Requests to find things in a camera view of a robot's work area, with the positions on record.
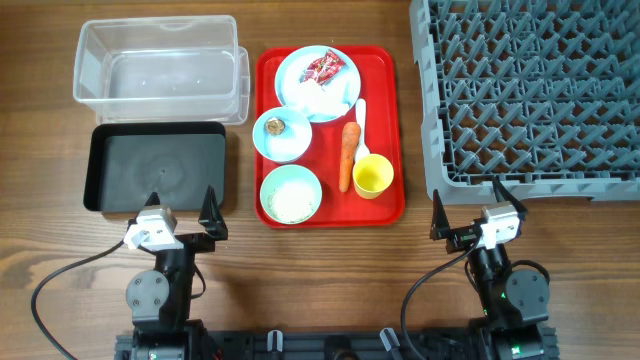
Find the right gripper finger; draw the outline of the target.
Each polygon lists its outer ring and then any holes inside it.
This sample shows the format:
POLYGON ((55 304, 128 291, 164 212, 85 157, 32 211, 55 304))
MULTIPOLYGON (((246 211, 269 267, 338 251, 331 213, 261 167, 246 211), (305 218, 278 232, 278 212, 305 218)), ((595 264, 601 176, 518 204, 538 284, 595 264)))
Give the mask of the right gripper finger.
POLYGON ((432 240, 442 240, 449 236, 450 225, 448 218, 442 204, 439 191, 435 189, 433 191, 433 214, 432 223, 430 229, 430 238, 432 240))
POLYGON ((492 186, 496 201, 509 202, 516 210, 519 216, 526 216, 528 209, 500 182, 498 177, 492 179, 492 186))

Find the white rice pile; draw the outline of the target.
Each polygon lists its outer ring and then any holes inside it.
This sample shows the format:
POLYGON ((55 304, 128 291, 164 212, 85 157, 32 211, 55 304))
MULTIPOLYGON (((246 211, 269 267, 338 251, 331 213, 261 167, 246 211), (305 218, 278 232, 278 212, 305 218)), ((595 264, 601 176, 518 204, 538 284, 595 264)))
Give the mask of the white rice pile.
POLYGON ((280 223, 300 223, 316 211, 315 192, 308 183, 286 182, 271 193, 268 205, 272 215, 280 223))

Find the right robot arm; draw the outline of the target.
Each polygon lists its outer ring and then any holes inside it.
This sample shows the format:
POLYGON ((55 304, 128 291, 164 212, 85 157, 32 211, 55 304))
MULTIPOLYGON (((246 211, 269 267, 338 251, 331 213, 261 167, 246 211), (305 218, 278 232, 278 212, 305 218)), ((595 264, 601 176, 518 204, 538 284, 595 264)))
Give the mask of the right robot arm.
POLYGON ((550 274, 531 260, 512 261, 506 244, 521 235, 527 208, 498 180, 496 198, 470 225, 450 226, 438 192, 433 193, 430 237, 458 253, 479 296, 484 315, 464 329, 472 359, 545 359, 541 324, 548 320, 550 274))

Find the red snack wrapper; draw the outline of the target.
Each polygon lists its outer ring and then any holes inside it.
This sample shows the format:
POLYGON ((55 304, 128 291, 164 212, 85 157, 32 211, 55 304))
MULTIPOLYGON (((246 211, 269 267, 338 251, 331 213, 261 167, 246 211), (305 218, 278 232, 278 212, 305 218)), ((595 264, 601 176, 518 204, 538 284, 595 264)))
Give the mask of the red snack wrapper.
POLYGON ((324 85, 336 76, 346 62, 332 50, 327 50, 325 54, 312 61, 303 71, 300 82, 314 81, 318 85, 324 85))

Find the white tissue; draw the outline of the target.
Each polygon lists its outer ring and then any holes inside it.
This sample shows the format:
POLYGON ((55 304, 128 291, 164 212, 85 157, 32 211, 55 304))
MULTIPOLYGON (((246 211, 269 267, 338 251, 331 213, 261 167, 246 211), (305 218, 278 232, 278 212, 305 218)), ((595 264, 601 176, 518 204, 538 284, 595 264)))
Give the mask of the white tissue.
POLYGON ((310 115, 340 117, 350 108, 345 100, 348 85, 339 81, 336 85, 318 85, 314 81, 299 83, 295 90, 294 106, 310 115))

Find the green bowl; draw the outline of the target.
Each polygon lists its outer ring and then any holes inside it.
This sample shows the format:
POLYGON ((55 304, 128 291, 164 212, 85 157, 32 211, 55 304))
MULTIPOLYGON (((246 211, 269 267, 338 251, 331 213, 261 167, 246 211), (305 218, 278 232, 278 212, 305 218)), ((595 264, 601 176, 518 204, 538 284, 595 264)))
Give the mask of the green bowl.
POLYGON ((260 205, 262 206, 268 218, 275 221, 277 224, 297 225, 311 218, 309 217, 308 219, 300 223, 284 224, 277 221, 272 215, 268 205, 269 196, 281 184, 290 182, 290 181, 305 182, 310 184, 313 187, 315 192, 316 211, 313 213, 311 217, 313 217, 315 213, 318 211, 322 202, 323 190, 322 190, 321 183, 317 178, 317 176, 311 170, 307 169, 306 167, 295 165, 295 164, 283 165, 283 166, 277 167, 265 177, 259 191, 260 205))

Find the small light blue bowl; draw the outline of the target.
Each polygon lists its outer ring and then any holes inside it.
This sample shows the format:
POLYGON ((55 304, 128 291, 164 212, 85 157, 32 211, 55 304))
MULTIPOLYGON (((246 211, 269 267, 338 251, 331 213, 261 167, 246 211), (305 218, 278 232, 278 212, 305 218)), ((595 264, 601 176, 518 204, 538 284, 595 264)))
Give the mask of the small light blue bowl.
POLYGON ((252 140, 256 151, 264 158, 279 164, 298 160, 310 147, 312 127, 308 118, 290 107, 276 107, 258 117, 253 126, 252 140), (280 134, 269 132, 269 120, 284 124, 280 134))

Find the brown walnut shell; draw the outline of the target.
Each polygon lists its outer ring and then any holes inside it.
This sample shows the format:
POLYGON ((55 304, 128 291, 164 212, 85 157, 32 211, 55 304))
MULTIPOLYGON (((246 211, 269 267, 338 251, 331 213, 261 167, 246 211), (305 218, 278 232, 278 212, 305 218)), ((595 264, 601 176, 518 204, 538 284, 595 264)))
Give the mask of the brown walnut shell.
POLYGON ((286 124, 280 118, 272 117, 265 122, 265 130, 269 135, 279 136, 284 132, 285 129, 286 124))

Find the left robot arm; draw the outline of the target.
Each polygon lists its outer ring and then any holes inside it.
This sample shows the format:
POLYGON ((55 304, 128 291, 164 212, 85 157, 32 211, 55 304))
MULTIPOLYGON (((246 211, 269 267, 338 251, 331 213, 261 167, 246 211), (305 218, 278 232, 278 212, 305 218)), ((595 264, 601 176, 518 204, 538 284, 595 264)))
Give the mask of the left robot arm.
POLYGON ((124 243, 155 256, 154 268, 135 275, 126 289, 132 311, 133 335, 116 340, 116 359, 222 359, 223 350, 200 320, 191 320, 193 278, 201 274, 198 253, 215 250, 228 238, 215 190, 208 187, 198 223, 202 232, 177 235, 170 208, 152 193, 138 215, 129 221, 124 243))

